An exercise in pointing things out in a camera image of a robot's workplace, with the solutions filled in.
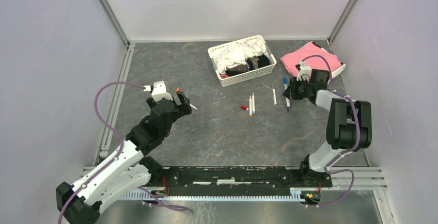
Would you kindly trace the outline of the white pen blue ends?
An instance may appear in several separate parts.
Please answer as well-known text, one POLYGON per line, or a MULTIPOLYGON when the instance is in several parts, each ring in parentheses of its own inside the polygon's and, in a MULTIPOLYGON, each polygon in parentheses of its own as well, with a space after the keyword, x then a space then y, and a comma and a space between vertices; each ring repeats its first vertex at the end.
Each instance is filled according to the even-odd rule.
POLYGON ((283 78, 283 86, 284 86, 284 93, 283 93, 283 96, 285 97, 286 109, 287 109, 288 107, 291 109, 290 99, 289 99, 289 97, 286 95, 286 93, 287 93, 287 89, 288 89, 288 81, 287 81, 287 78, 286 78, 286 77, 283 78))

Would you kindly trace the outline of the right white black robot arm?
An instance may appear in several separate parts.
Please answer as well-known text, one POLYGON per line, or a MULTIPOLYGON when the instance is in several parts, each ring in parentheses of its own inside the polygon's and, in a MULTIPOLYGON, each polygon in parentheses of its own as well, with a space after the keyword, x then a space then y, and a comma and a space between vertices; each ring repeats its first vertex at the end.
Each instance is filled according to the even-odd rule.
POLYGON ((305 187, 327 180, 334 164, 372 142, 371 103, 329 90, 329 79, 329 71, 312 70, 304 79, 292 77, 283 92, 288 100, 308 99, 329 113, 325 142, 300 163, 298 179, 305 187))

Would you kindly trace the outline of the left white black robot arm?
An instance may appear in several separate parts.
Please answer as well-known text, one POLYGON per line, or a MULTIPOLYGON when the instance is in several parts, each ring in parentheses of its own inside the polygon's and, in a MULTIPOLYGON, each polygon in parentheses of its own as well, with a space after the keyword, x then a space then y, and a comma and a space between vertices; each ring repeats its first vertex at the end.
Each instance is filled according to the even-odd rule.
POLYGON ((95 169, 73 184, 56 188, 59 222, 96 223, 114 202, 133 189, 162 181, 158 163, 148 154, 170 133, 172 124, 192 112, 183 91, 169 100, 148 99, 151 107, 146 116, 122 141, 122 144, 95 169))

